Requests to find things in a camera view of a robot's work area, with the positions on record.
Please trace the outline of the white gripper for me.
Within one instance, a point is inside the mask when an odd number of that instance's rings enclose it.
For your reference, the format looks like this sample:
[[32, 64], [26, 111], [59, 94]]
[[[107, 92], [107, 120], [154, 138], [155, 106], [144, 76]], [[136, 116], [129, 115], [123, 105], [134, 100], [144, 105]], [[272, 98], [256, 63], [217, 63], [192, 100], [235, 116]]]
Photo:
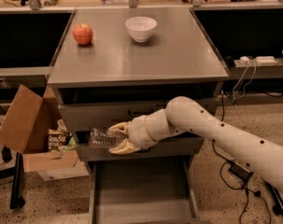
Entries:
[[131, 122], [117, 123], [107, 129], [109, 133], [123, 133], [128, 134], [125, 138], [115, 147], [109, 149], [112, 154], [125, 155], [146, 149], [157, 144], [157, 142], [149, 135], [146, 116], [134, 118]]

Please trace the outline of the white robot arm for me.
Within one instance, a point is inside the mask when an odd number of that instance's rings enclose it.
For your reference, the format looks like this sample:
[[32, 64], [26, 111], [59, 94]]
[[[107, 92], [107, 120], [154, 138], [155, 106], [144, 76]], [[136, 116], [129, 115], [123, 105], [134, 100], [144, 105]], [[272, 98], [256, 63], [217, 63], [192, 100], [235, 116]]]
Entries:
[[125, 135], [121, 143], [109, 150], [120, 155], [152, 147], [181, 133], [199, 135], [283, 192], [283, 146], [216, 119], [190, 98], [178, 96], [166, 108], [113, 125], [108, 131]]

